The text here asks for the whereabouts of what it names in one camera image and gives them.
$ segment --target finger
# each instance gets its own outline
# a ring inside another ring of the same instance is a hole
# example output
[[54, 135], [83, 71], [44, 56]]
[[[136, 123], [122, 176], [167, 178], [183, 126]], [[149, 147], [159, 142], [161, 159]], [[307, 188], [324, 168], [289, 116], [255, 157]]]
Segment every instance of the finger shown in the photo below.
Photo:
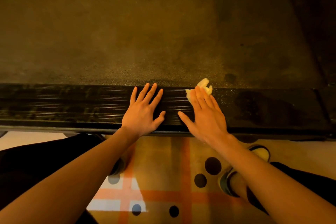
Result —
[[200, 106], [200, 104], [197, 100], [195, 90], [191, 90], [191, 92], [190, 92], [190, 102], [191, 102], [192, 107], [194, 108], [194, 112], [197, 112], [197, 111], [201, 110], [201, 106]]
[[220, 112], [222, 113], [222, 110], [221, 110], [221, 108], [219, 107], [219, 105], [218, 105], [218, 103], [217, 103], [217, 101], [216, 101], [216, 99], [214, 98], [213, 95], [210, 95], [210, 99], [211, 99], [212, 104], [213, 104], [213, 106], [215, 107], [215, 109], [216, 109], [217, 111], [220, 111]]
[[160, 115], [153, 120], [153, 130], [156, 130], [158, 126], [165, 120], [166, 111], [162, 111]]
[[129, 103], [130, 106], [131, 106], [132, 104], [134, 104], [135, 101], [136, 101], [137, 91], [138, 91], [138, 88], [137, 88], [137, 87], [134, 87], [133, 92], [132, 92], [132, 95], [131, 95], [131, 101], [130, 101], [130, 103]]
[[153, 97], [153, 95], [156, 91], [157, 86], [158, 85], [156, 83], [153, 84], [152, 88], [150, 89], [150, 91], [148, 91], [145, 99], [143, 100], [144, 103], [146, 103], [146, 104], [149, 103], [149, 101], [152, 99], [152, 97]]
[[138, 96], [138, 99], [136, 100], [137, 102], [141, 102], [144, 99], [146, 92], [148, 91], [148, 88], [149, 88], [149, 83], [146, 83], [145, 87], [141, 90]]
[[207, 103], [208, 107], [214, 108], [212, 100], [210, 99], [208, 93], [206, 93], [205, 89], [201, 88], [200, 90], [201, 90], [202, 96], [203, 96], [203, 98], [205, 100], [205, 103]]
[[201, 89], [199, 88], [199, 86], [195, 87], [195, 92], [196, 92], [196, 97], [197, 97], [197, 100], [198, 100], [199, 105], [201, 106], [201, 108], [202, 109], [207, 108], [208, 105], [205, 102], [205, 99], [204, 99], [204, 97], [202, 95], [202, 92], [201, 92]]
[[181, 120], [184, 122], [184, 124], [188, 127], [190, 133], [193, 134], [193, 132], [195, 131], [195, 128], [196, 128], [195, 123], [193, 123], [189, 119], [189, 117], [187, 115], [185, 115], [183, 112], [178, 112], [177, 114], [179, 115], [179, 117], [181, 118]]
[[155, 109], [160, 102], [161, 98], [163, 95], [163, 89], [160, 89], [159, 92], [157, 93], [156, 97], [153, 99], [151, 104], [149, 105], [151, 108]]

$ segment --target person's left arm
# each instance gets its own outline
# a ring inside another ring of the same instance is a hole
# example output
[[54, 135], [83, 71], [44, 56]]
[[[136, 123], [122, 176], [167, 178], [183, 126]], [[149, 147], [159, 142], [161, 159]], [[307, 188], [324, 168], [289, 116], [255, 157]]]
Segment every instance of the person's left arm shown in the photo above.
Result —
[[149, 84], [146, 84], [137, 99], [135, 87], [121, 128], [106, 141], [71, 161], [7, 205], [0, 211], [1, 223], [75, 223], [121, 154], [139, 137], [151, 133], [163, 122], [165, 112], [153, 120], [153, 112], [162, 97], [163, 89], [149, 104], [156, 87], [154, 84], [147, 93]]

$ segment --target black pants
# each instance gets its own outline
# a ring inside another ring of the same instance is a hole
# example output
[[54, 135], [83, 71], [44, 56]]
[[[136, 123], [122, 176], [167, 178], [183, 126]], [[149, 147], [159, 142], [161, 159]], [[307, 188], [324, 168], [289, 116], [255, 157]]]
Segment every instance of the black pants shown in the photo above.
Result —
[[[309, 188], [312, 192], [324, 198], [332, 205], [336, 206], [336, 180], [321, 175], [315, 175], [312, 173], [292, 169], [279, 162], [271, 162], [271, 165], [284, 172], [288, 176], [292, 177], [303, 186]], [[249, 200], [250, 204], [254, 205], [256, 208], [268, 214], [249, 187], [247, 187], [246, 192], [247, 199]]]
[[[62, 140], [18, 146], [0, 151], [0, 210], [35, 184], [102, 142], [95, 135], [79, 134]], [[320, 175], [292, 169], [278, 162], [273, 166], [336, 206], [336, 181]], [[247, 188], [250, 203], [266, 210]], [[84, 211], [79, 223], [97, 223]]]
[[[61, 140], [0, 151], [0, 210], [102, 141], [100, 136], [78, 134]], [[76, 223], [97, 224], [86, 210]]]

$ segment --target hand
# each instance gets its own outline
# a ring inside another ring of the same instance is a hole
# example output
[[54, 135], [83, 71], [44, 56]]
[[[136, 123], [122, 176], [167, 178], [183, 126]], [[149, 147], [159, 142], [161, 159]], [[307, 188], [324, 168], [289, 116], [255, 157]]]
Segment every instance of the hand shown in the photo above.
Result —
[[153, 132], [165, 120], [166, 111], [161, 112], [160, 115], [153, 120], [154, 110], [160, 102], [163, 94], [163, 89], [160, 89], [156, 97], [149, 104], [156, 88], [157, 84], [154, 83], [150, 91], [147, 93], [149, 83], [146, 83], [145, 87], [140, 92], [138, 99], [136, 99], [137, 87], [134, 87], [132, 92], [131, 102], [123, 117], [121, 127], [127, 128], [128, 131], [131, 131], [137, 138]]
[[203, 88], [196, 86], [191, 91], [191, 104], [195, 112], [195, 122], [183, 112], [178, 112], [190, 133], [213, 148], [219, 141], [230, 137], [226, 130], [225, 116], [212, 95], [209, 96]]

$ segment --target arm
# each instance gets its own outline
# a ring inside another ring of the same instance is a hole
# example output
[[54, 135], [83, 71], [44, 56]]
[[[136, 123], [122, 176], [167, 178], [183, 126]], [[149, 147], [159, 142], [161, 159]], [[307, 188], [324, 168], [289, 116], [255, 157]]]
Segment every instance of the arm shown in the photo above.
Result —
[[0, 220], [8, 224], [74, 223], [92, 200], [114, 164], [142, 135], [154, 131], [165, 112], [153, 120], [153, 112], [163, 90], [149, 104], [157, 85], [146, 95], [149, 84], [136, 100], [137, 88], [122, 120], [122, 127], [106, 141], [82, 154], [0, 211]]
[[221, 154], [245, 179], [270, 216], [279, 224], [336, 222], [336, 207], [251, 151], [226, 130], [213, 96], [196, 87], [191, 93], [195, 122], [179, 112], [190, 132]]

